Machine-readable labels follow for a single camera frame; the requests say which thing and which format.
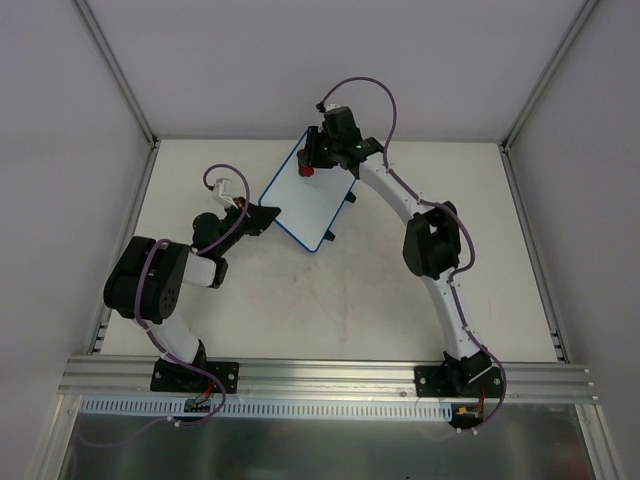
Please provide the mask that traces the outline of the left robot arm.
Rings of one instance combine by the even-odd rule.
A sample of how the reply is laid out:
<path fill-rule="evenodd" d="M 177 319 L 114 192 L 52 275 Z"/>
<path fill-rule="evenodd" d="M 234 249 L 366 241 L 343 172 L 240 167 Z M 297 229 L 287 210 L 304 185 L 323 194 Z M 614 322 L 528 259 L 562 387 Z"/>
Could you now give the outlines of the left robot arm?
<path fill-rule="evenodd" d="M 236 197 L 222 218 L 205 212 L 194 219 L 190 245 L 133 237 L 107 279 L 105 305 L 147 334 L 185 389 L 203 387 L 209 367 L 202 341 L 176 312 L 182 287 L 219 288 L 228 271 L 224 255 L 243 237 L 264 233 L 280 213 Z"/>

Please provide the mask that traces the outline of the red bone-shaped eraser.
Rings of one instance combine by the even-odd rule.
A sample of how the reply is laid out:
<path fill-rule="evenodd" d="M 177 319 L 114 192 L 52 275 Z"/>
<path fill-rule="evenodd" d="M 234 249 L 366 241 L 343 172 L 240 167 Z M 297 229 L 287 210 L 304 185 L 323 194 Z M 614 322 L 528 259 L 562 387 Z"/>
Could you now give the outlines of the red bone-shaped eraser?
<path fill-rule="evenodd" d="M 308 156 L 304 149 L 297 152 L 298 174 L 302 178 L 309 178 L 314 175 L 314 168 L 309 164 Z"/>

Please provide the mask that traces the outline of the blue framed whiteboard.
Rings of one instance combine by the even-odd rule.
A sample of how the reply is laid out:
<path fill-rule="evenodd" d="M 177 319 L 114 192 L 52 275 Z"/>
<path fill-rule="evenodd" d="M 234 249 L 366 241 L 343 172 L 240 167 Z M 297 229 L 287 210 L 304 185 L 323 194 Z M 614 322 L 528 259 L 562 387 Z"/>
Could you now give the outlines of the blue framed whiteboard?
<path fill-rule="evenodd" d="M 356 180 L 340 167 L 315 170 L 312 176 L 302 177 L 297 153 L 304 147 L 306 137 L 304 132 L 267 184 L 258 204 L 278 207 L 281 213 L 276 224 L 307 252 L 315 253 L 329 239 L 328 233 Z"/>

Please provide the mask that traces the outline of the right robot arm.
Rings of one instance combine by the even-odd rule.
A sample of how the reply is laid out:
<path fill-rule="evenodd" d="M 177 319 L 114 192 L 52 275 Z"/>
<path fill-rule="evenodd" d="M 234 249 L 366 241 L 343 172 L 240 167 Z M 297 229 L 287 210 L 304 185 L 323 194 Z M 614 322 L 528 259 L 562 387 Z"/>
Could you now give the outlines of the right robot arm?
<path fill-rule="evenodd" d="M 437 380 L 459 395 L 480 388 L 492 360 L 481 345 L 469 319 L 457 276 L 460 265 L 461 226 L 455 206 L 429 202 L 393 169 L 387 148 L 373 137 L 365 138 L 346 106 L 316 106 L 323 115 L 319 127 L 307 129 L 303 151 L 297 154 L 298 170 L 340 167 L 374 190 L 405 225 L 403 260 L 420 278 L 434 303 L 440 321 L 444 371 Z"/>

